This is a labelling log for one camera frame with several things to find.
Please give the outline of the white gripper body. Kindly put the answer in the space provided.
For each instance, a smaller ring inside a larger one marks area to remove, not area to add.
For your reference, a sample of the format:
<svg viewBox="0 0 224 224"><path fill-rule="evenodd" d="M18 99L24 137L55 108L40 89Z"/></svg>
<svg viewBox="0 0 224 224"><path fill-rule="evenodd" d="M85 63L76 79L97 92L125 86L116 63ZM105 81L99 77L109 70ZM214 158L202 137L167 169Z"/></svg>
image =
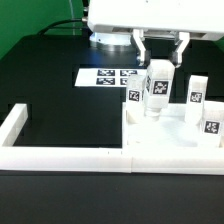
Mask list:
<svg viewBox="0 0 224 224"><path fill-rule="evenodd" d="M176 31L219 40L224 36L224 0L90 0L88 26L101 33Z"/></svg>

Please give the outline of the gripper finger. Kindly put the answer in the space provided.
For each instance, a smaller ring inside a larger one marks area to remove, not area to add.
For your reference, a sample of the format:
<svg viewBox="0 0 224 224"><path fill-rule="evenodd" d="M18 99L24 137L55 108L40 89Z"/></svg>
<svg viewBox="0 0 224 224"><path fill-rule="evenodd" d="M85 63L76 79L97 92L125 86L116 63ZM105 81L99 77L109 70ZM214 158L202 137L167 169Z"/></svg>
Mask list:
<svg viewBox="0 0 224 224"><path fill-rule="evenodd" d="M144 45L144 31L142 29L134 29L131 41L138 51L137 61L139 62L139 65L148 66L150 64L150 54Z"/></svg>
<svg viewBox="0 0 224 224"><path fill-rule="evenodd" d="M179 68L182 64L182 54L190 42L189 32L175 32L174 44L175 50L170 54L169 60L176 67Z"/></svg>

